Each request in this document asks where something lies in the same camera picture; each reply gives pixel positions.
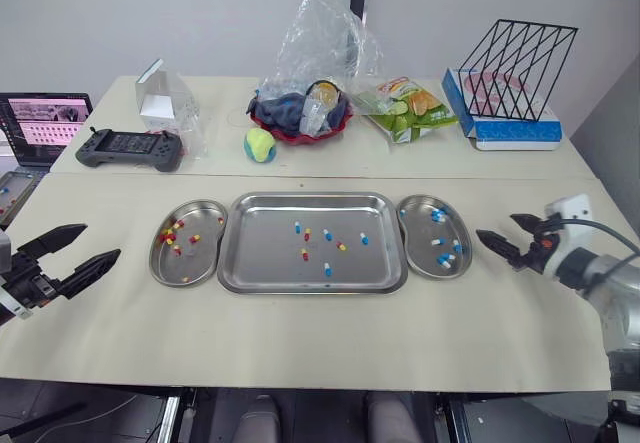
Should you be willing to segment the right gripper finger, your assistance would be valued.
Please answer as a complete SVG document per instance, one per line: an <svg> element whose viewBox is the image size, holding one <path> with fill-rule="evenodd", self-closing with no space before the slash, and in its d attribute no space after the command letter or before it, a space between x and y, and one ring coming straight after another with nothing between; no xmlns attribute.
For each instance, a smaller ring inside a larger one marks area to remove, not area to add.
<svg viewBox="0 0 640 443"><path fill-rule="evenodd" d="M527 213L514 213L510 218L525 232L532 235L534 241L540 240L539 229L543 220L538 216Z"/></svg>
<svg viewBox="0 0 640 443"><path fill-rule="evenodd" d="M478 229L476 231L480 242L489 250L507 261L509 265L524 265L524 256L517 246L510 243L504 236L492 231Z"/></svg>

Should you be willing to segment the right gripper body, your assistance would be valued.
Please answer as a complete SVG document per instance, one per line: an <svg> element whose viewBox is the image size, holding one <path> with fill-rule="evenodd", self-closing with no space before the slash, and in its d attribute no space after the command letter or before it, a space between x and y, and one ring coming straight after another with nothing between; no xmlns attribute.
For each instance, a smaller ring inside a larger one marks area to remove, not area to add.
<svg viewBox="0 0 640 443"><path fill-rule="evenodd" d="M545 228L546 221L539 229L540 240L532 241L529 245L529 250L523 254L524 265L519 265L520 268L529 268L539 274L543 274L549 259L556 252L560 237L557 233L551 232Z"/></svg>

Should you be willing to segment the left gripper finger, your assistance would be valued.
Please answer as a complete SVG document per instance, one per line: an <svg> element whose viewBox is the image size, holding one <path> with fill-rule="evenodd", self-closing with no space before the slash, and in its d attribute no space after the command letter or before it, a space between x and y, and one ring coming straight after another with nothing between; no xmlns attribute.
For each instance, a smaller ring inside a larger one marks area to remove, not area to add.
<svg viewBox="0 0 640 443"><path fill-rule="evenodd" d="M23 244L17 249L18 262L34 262L44 255L56 253L70 245L85 229L86 224L61 225Z"/></svg>
<svg viewBox="0 0 640 443"><path fill-rule="evenodd" d="M74 272L58 285L58 293L71 299L107 274L116 264L120 249L96 255L74 269Z"/></svg>

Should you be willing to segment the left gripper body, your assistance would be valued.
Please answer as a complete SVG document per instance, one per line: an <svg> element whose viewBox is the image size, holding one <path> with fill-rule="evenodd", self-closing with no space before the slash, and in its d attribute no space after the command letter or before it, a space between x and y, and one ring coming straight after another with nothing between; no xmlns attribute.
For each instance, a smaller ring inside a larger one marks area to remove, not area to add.
<svg viewBox="0 0 640 443"><path fill-rule="evenodd" d="M24 252L16 252L11 257L11 269L1 274L2 290L26 309L43 307L59 297L58 284L57 279L42 272L35 258Z"/></svg>

